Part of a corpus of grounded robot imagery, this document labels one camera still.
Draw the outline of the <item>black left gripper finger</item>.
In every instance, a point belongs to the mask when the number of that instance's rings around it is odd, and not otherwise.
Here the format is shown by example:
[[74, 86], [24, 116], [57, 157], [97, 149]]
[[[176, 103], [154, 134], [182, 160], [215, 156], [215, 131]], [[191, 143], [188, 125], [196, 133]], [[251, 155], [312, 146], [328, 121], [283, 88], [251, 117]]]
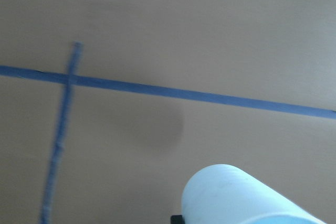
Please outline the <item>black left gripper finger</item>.
[[172, 215], [170, 217], [170, 224], [184, 224], [184, 218], [182, 215]]

